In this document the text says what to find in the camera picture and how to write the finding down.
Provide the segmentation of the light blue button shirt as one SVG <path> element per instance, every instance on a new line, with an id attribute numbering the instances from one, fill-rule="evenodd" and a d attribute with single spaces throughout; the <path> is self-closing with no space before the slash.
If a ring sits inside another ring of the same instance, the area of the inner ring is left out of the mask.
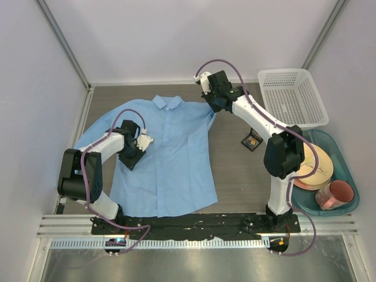
<path id="1" fill-rule="evenodd" d="M 209 158 L 215 117 L 208 104 L 180 96 L 135 99 L 95 121 L 75 148 L 93 143 L 123 120 L 145 126 L 154 141 L 133 170 L 116 161 L 109 197 L 127 216 L 181 216 L 218 201 Z"/>

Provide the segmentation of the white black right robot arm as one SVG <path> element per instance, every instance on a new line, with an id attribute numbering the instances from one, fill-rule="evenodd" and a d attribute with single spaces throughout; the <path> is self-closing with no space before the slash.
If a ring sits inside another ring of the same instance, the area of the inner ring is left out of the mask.
<path id="1" fill-rule="evenodd" d="M 250 136 L 266 143 L 264 167 L 271 175 L 270 198 L 266 205 L 266 227 L 273 232 L 287 231 L 292 218 L 291 184 L 304 159 L 302 130 L 298 126 L 288 127 L 254 100 L 244 86 L 234 87 L 225 71 L 211 74 L 204 72 L 195 77 L 202 87 L 202 98 L 214 112 L 226 110 L 245 121 L 250 127 Z"/>

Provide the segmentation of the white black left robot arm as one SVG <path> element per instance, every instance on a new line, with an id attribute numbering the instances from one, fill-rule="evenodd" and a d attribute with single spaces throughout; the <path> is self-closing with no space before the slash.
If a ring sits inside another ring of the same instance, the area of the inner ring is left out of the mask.
<path id="1" fill-rule="evenodd" d="M 58 194 L 89 209 L 93 229 L 119 234 L 125 227 L 121 205 L 103 191 L 102 165 L 113 155 L 130 171 L 146 154 L 154 141 L 132 120 L 124 120 L 120 127 L 108 129 L 95 142 L 80 149 L 66 149 L 58 179 Z"/>

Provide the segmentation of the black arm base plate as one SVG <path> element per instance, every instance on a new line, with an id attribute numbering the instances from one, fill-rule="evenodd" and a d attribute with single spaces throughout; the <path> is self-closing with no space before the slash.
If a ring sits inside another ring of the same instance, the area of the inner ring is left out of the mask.
<path id="1" fill-rule="evenodd" d="M 223 240 L 257 239 L 262 234 L 299 233 L 301 231 L 297 215 L 293 214 L 283 223 L 275 223 L 266 214 L 257 213 L 197 213 L 179 217 L 130 217 L 124 216 L 118 224 L 132 227 L 124 230 L 102 219 L 92 217 L 92 235 L 127 235 L 138 240 L 145 234 L 138 228 L 150 226 L 145 240 L 202 241 L 215 237 Z"/>

